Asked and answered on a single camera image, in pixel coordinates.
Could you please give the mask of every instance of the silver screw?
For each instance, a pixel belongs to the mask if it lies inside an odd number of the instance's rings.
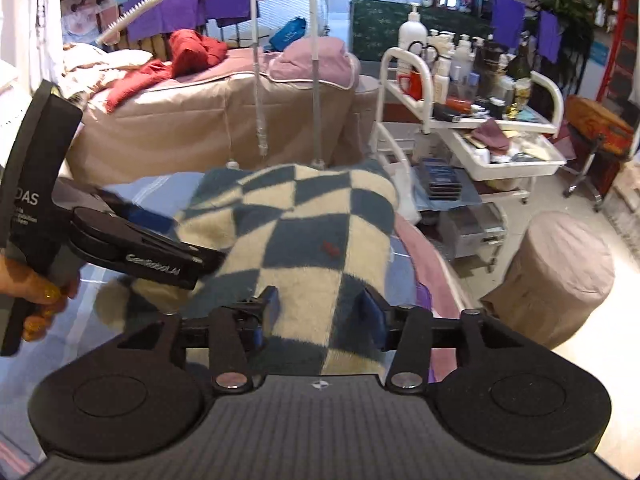
[[[391,377],[391,383],[398,388],[409,390],[420,386],[422,384],[422,377],[413,372],[400,372]]]
[[[241,388],[247,382],[246,375],[238,372],[225,372],[216,377],[216,384],[228,390]]]

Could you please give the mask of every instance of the stack of books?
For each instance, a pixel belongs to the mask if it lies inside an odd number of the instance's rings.
[[[462,183],[455,170],[440,158],[424,158],[418,165],[420,183],[431,200],[459,200]]]

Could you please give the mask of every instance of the blue sign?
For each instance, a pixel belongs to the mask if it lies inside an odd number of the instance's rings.
[[[609,47],[598,41],[591,43],[591,51],[589,53],[589,59],[594,63],[604,66],[607,63],[607,56],[609,55]]]

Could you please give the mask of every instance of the black circular joint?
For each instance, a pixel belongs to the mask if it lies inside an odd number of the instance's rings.
[[[35,389],[29,418],[46,453],[87,461],[130,460],[164,449],[196,424],[202,391],[154,352],[88,354]]]
[[[593,452],[611,414],[596,378],[537,348],[490,350],[439,383],[434,401],[453,436],[485,454],[527,463]]]

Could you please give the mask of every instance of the red blanket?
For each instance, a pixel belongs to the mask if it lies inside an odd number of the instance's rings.
[[[127,74],[109,92],[107,113],[113,112],[121,103],[138,92],[165,79],[202,72],[216,66],[226,57],[226,43],[201,36],[194,30],[176,30],[169,38],[169,47],[174,54],[172,63],[159,59]]]

